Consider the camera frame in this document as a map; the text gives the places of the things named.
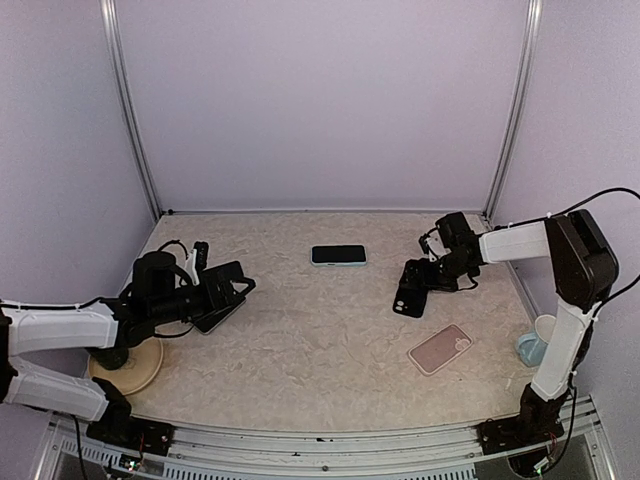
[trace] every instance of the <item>phone screen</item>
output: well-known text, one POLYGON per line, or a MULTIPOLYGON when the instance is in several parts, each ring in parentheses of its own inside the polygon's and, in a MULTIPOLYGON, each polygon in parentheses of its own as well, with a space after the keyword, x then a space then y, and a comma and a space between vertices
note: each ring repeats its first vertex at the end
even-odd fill
POLYGON ((314 264, 365 264, 367 256, 363 245, 325 245, 311 249, 314 264))

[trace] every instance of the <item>phone case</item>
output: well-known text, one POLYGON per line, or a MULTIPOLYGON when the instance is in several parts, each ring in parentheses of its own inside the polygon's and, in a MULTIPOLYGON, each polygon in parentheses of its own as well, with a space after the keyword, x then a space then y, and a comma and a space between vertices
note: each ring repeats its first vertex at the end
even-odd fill
POLYGON ((433 375, 466 352, 473 340, 457 325, 449 325, 409 350, 409 358, 426 376, 433 375))

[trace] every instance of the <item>white wall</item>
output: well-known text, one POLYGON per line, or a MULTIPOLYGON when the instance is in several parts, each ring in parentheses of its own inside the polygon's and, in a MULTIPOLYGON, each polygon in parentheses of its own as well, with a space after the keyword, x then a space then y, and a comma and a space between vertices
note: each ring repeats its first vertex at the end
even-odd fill
POLYGON ((481 210, 526 0, 128 0, 165 209, 481 210))
MULTIPOLYGON (((0 298, 112 295, 152 228, 97 1, 0 8, 0 298)), ((82 351, 32 356, 79 374, 82 351)), ((0 405, 0 478, 27 478, 48 415, 0 405)))
MULTIPOLYGON (((558 211, 610 186, 640 190, 640 4, 544 2, 522 125, 496 223, 558 211)), ((640 271, 640 204, 624 194, 588 208, 621 264, 616 287, 640 271)), ((519 265, 539 312, 552 312, 547 261, 519 265)), ((581 367, 621 468, 640 471, 640 288, 601 314, 581 367)))

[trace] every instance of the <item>wire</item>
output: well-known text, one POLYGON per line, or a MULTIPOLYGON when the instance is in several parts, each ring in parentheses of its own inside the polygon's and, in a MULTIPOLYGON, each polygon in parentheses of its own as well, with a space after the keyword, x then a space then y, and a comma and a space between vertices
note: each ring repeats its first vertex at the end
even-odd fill
MULTIPOLYGON (((603 195, 607 195, 609 193, 614 193, 614 192, 628 193, 629 195, 633 195, 638 200, 640 200, 640 193, 636 192, 635 190, 631 190, 630 188, 626 188, 626 187, 612 187, 612 188, 607 188, 605 190, 600 190, 598 193, 594 193, 590 197, 579 201, 575 205, 571 205, 570 207, 565 208, 561 212, 554 213, 551 216, 555 217, 555 216, 558 216, 558 215, 566 215, 567 213, 575 210, 576 208, 579 208, 579 207, 581 207, 583 205, 586 205, 589 202, 592 202, 596 198, 599 198, 599 197, 602 197, 603 195)), ((531 220, 524 220, 522 222, 512 223, 512 224, 508 225, 508 227, 509 228, 513 228, 513 227, 520 227, 522 225, 529 225, 530 223, 542 222, 542 221, 546 220, 547 218, 548 217, 532 218, 531 220)), ((507 226, 501 225, 501 226, 496 227, 495 230, 502 229, 502 228, 507 228, 507 226)))
POLYGON ((78 444, 78 460, 80 460, 80 471, 82 471, 82 478, 84 478, 84 480, 89 480, 87 471, 84 468, 84 459, 82 458, 82 439, 80 438, 80 424, 78 423, 78 419, 75 415, 71 415, 71 418, 73 418, 73 423, 76 424, 76 442, 78 444))
POLYGON ((98 303, 104 299, 104 297, 96 297, 93 300, 89 300, 88 302, 81 303, 79 305, 23 305, 21 303, 0 303, 0 308, 14 308, 16 310, 79 310, 90 307, 94 303, 98 303))
POLYGON ((180 333, 174 333, 174 334, 170 334, 170 335, 165 335, 162 333, 154 333, 153 336, 156 338, 180 338, 180 337, 184 337, 185 335, 187 335, 188 333, 191 332, 191 330, 194 329, 195 327, 195 323, 193 325, 191 325, 191 328, 185 330, 184 332, 180 332, 180 333))
POLYGON ((182 248, 182 251, 184 252, 185 258, 189 258, 189 251, 187 250, 187 247, 185 247, 184 243, 182 243, 180 240, 169 240, 168 242, 165 242, 162 245, 160 245, 160 247, 156 251, 161 252, 162 250, 167 248, 169 245, 179 245, 182 248))
POLYGON ((630 282, 627 286, 622 287, 620 290, 618 290, 616 293, 614 293, 613 295, 609 295, 607 298, 605 298, 602 303, 600 305, 598 305, 598 308, 595 309, 595 311, 593 312, 593 316, 595 317, 596 315, 598 315, 598 312, 600 310, 602 310, 602 307, 604 307, 607 303, 609 303, 611 300, 614 300, 616 298, 618 298, 620 295, 622 295, 625 292, 628 292, 629 290, 631 290, 633 287, 635 287, 638 282, 640 282, 640 275, 638 275, 632 282, 630 282))
POLYGON ((576 403, 578 402, 578 387, 573 385, 573 376, 571 376, 569 379, 569 385, 572 390, 573 404, 571 405, 571 422, 569 423, 569 433, 567 433, 567 440, 564 442, 562 451, 560 452, 560 455, 558 455, 558 458, 556 458, 547 469, 535 472, 534 475, 525 478, 539 478, 542 477, 542 475, 546 475, 558 466, 560 460, 562 460, 562 457, 564 457, 564 454, 567 453, 567 448, 569 447, 569 442, 571 441, 571 435, 573 435, 573 424, 576 419, 576 403))
POLYGON ((471 282, 471 286, 470 287, 466 287, 466 288, 461 288, 460 290, 458 290, 459 292, 465 292, 465 291, 468 291, 468 290, 475 290, 476 288, 478 288, 478 282, 476 282, 475 279, 471 275, 467 275, 467 277, 469 277, 469 281, 471 282))
MULTIPOLYGON (((564 210, 562 210, 561 212, 558 212, 554 215, 552 215, 553 217, 558 216, 558 215, 566 215, 567 213, 575 210, 576 208, 579 208, 583 205, 586 205, 589 202, 592 202, 593 200, 595 200, 596 198, 602 197, 603 195, 607 195, 609 193, 615 193, 615 192, 621 192, 621 193, 628 193, 629 195, 634 196, 635 198, 637 198, 638 200, 640 200, 640 193, 636 192, 635 190, 632 190, 630 188, 626 188, 626 187, 612 187, 612 188, 606 188, 604 190, 600 190, 597 193, 594 193, 593 195, 591 195, 588 198, 585 198, 584 200, 579 201, 578 203, 576 203, 575 205, 571 205, 568 208, 565 208, 564 210)), ((529 225, 530 223, 536 223, 536 222, 542 222, 544 220, 546 220, 547 217, 539 217, 539 218, 533 218, 531 220, 525 220, 523 222, 518 222, 518 223, 512 223, 509 225, 509 228, 513 228, 513 227, 520 227, 522 225, 529 225)), ((503 228, 507 228, 504 226, 499 226, 496 227, 496 230, 498 229, 503 229, 503 228)), ((618 290, 616 293, 609 295, 607 298, 605 298, 602 303, 600 305, 598 305, 598 307, 595 309, 595 311, 593 312, 593 316, 595 317, 596 315, 598 315, 598 313, 600 312, 600 310, 602 310, 602 307, 604 307, 607 303, 611 302, 612 300, 618 298, 620 295, 622 295, 623 293, 628 292, 629 290, 631 290, 633 287, 635 287, 638 283, 640 282, 640 274, 633 279, 631 282, 629 282, 629 284, 627 284, 626 286, 622 287, 620 290, 618 290)))

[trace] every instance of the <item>speckled tabletop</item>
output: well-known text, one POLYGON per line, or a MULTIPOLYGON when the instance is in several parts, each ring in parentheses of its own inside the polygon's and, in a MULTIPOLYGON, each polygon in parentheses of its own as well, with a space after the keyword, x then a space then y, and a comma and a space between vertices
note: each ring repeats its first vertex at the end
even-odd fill
MULTIPOLYGON (((518 411, 533 370, 514 352, 530 322, 504 265, 480 286, 431 293, 423 318, 392 312, 403 266, 439 215, 265 213, 165 216, 147 250, 209 242, 209 266, 240 260, 257 281, 210 335, 165 340, 134 414, 198 425, 343 432, 424 427, 518 411), (365 267, 314 267, 319 244, 363 244, 365 267), (473 346, 425 377, 407 352, 455 323, 473 346)), ((478 218, 472 228, 482 230, 478 218)), ((184 326, 165 326, 163 332, 184 326)))

